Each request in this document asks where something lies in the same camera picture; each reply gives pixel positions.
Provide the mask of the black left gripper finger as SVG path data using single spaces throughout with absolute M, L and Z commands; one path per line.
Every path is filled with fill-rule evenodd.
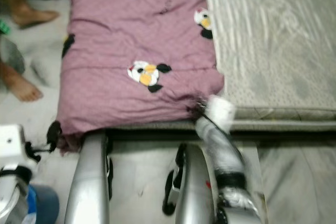
M 53 152 L 57 148 L 61 135 L 62 135 L 62 129 L 60 122 L 53 121 L 47 131 L 47 144 L 49 152 Z

